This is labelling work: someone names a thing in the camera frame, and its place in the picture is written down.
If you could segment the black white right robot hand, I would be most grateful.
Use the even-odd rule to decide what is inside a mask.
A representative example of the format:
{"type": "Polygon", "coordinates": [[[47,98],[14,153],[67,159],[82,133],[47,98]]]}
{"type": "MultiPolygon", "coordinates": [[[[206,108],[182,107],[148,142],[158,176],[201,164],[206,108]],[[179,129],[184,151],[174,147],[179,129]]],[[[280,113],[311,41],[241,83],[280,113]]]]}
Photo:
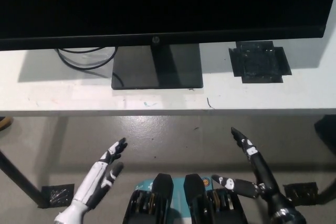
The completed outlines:
{"type": "Polygon", "coordinates": [[[268,214],[274,215],[282,209],[293,208],[292,203],[281,193],[278,183],[257,147],[236,128],[231,133],[238,147],[247,156],[256,177],[256,182],[212,175],[212,180],[237,195],[256,199],[261,197],[268,205],[268,214]]]}

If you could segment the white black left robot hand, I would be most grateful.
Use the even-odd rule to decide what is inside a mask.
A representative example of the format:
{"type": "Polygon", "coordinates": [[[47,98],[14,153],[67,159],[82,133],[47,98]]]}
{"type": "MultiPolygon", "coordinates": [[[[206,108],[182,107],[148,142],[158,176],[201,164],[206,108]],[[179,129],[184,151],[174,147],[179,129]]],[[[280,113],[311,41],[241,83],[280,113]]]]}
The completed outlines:
{"type": "Polygon", "coordinates": [[[97,207],[122,172],[124,164],[118,162],[111,171],[107,172],[107,169],[121,157],[127,145],[126,139],[122,138],[107,149],[91,167],[75,193],[72,203],[83,205],[87,210],[97,207]]]}

